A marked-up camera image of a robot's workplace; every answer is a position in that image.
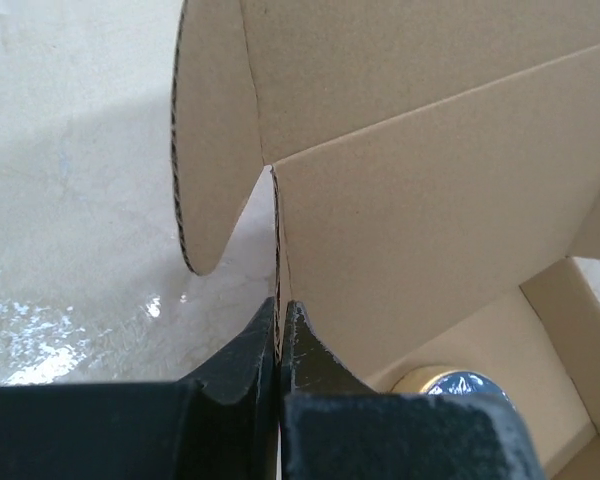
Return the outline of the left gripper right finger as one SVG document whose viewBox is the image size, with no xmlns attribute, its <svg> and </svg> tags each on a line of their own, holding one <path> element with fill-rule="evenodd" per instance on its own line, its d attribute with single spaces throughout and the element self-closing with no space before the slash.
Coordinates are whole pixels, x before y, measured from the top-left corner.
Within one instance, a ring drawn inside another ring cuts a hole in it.
<svg viewBox="0 0 600 480">
<path fill-rule="evenodd" d="M 282 340 L 285 479 L 542 479 L 521 416 L 494 393 L 378 393 L 290 301 Z"/>
</svg>

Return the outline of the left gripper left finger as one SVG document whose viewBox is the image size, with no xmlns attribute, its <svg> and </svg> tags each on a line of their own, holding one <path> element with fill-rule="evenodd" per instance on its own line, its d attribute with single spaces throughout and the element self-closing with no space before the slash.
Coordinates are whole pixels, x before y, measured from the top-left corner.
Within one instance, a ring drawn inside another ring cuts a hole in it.
<svg viewBox="0 0 600 480">
<path fill-rule="evenodd" d="M 0 387 L 0 479 L 272 479 L 273 299 L 181 379 Z"/>
</svg>

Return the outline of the brown cardboard box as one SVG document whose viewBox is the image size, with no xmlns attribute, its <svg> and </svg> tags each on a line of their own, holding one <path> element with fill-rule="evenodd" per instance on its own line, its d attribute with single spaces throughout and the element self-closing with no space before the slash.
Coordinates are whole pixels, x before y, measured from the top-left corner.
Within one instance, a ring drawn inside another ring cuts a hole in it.
<svg viewBox="0 0 600 480">
<path fill-rule="evenodd" d="M 600 1 L 187 1 L 182 255 L 274 182 L 280 383 L 500 386 L 552 479 L 600 479 Z"/>
</svg>

